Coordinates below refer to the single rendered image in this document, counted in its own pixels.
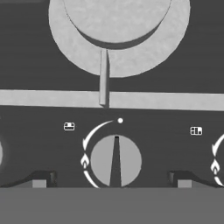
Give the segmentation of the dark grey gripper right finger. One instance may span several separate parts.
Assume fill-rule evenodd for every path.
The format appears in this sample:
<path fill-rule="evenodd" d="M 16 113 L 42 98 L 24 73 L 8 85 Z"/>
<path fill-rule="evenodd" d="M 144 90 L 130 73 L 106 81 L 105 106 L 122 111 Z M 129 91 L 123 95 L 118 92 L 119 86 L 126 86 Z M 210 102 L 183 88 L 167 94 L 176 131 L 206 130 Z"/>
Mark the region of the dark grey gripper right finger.
<path fill-rule="evenodd" d="M 167 181 L 175 188 L 221 188 L 216 182 L 199 178 L 191 171 L 168 171 Z"/>

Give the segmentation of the dark grey stove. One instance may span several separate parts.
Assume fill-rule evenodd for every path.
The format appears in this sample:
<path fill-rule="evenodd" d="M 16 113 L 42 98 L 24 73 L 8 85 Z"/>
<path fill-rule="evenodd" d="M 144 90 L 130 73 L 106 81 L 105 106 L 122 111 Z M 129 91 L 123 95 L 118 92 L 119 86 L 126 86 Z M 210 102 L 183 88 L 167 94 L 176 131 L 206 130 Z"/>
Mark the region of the dark grey stove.
<path fill-rule="evenodd" d="M 224 188 L 224 0 L 190 0 L 177 50 L 149 72 L 100 77 L 70 62 L 50 31 L 49 0 L 0 0 L 0 187 L 56 171 L 62 188 L 109 188 L 90 157 L 104 137 L 131 139 L 142 155 L 126 187 L 170 187 L 189 171 Z"/>

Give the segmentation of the grey round stove knob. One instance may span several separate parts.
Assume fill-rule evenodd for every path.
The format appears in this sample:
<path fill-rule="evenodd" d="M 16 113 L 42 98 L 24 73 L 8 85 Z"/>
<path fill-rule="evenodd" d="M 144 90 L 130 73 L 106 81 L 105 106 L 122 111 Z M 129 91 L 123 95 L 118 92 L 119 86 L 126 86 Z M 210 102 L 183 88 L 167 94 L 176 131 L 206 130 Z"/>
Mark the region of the grey round stove knob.
<path fill-rule="evenodd" d="M 105 186 L 126 187 L 138 177 L 142 155 L 126 136 L 105 136 L 94 146 L 90 164 L 95 177 Z"/>

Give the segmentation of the grey frying pan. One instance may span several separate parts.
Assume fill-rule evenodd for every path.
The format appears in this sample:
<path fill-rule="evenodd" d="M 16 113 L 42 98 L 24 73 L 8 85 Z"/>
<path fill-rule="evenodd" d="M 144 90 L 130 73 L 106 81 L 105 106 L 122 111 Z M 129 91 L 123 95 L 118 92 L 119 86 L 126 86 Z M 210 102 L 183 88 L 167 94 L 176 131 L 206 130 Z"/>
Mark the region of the grey frying pan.
<path fill-rule="evenodd" d="M 109 80 L 149 72 L 177 50 L 189 25 L 190 0 L 49 0 L 52 38 L 78 68 Z"/>

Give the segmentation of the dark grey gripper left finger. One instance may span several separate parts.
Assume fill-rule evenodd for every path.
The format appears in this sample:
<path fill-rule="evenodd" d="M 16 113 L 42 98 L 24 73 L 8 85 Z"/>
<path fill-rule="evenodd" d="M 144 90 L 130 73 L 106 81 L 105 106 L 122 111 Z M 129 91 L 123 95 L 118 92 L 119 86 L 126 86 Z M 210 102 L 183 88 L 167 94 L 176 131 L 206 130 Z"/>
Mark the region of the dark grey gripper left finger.
<path fill-rule="evenodd" d="M 1 185 L 1 188 L 50 188 L 58 186 L 56 171 L 34 171 L 25 178 Z"/>

